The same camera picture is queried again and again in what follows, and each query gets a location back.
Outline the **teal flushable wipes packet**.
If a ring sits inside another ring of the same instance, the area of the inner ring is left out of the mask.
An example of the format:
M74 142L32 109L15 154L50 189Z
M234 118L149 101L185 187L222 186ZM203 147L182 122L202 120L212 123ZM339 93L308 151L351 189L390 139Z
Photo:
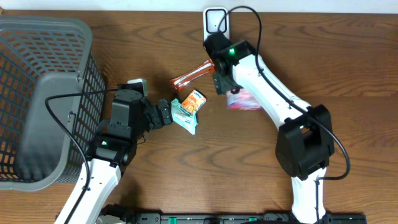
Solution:
M180 103L178 99L171 102L171 112L173 121L185 128L190 134L195 135L197 126L195 104L184 101Z

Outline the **red blue snack bag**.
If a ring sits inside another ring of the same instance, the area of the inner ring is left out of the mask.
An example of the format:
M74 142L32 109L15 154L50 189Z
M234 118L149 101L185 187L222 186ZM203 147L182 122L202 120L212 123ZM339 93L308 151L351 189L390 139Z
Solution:
M255 97L246 89L241 89L237 94L227 91L226 97L229 110L258 110L262 108Z

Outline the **orange snack bar wrapper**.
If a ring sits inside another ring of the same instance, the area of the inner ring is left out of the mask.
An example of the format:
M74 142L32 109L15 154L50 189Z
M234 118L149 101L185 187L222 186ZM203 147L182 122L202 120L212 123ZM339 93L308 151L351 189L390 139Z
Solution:
M206 75L206 74L214 73L214 72L215 72L214 63L211 59L209 59L209 60L206 60L205 62L203 62L197 68L193 69L192 71L185 73L177 78L171 79L170 84L174 90L176 90L177 92L180 92L185 88L185 86L187 86L194 79L196 79L202 75Z

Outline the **orange Kleenex tissue pack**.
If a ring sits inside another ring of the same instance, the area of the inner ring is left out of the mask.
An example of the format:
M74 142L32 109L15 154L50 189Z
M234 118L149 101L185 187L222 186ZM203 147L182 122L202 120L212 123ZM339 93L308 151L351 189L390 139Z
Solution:
M181 103L181 107L190 114L196 113L206 103L206 97L198 90L193 90Z

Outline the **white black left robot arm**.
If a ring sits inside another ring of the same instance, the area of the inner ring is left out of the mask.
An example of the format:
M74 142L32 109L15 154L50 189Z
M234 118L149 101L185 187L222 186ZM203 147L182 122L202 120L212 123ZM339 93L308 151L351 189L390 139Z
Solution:
M111 117L89 143L78 181L56 223L95 223L136 155L139 140L171 123L166 100L153 105L142 90L115 90Z

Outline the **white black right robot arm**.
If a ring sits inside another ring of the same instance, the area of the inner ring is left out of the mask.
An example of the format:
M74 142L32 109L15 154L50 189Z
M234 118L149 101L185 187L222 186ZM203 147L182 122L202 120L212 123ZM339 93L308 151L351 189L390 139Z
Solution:
M292 93L249 42L234 44L224 33L215 32L203 46L215 65L218 93L247 90L274 122L278 130L275 154L292 180L295 219L301 223L321 220L326 214L323 185L315 181L325 176L335 149L332 137L314 119L331 128L330 112Z

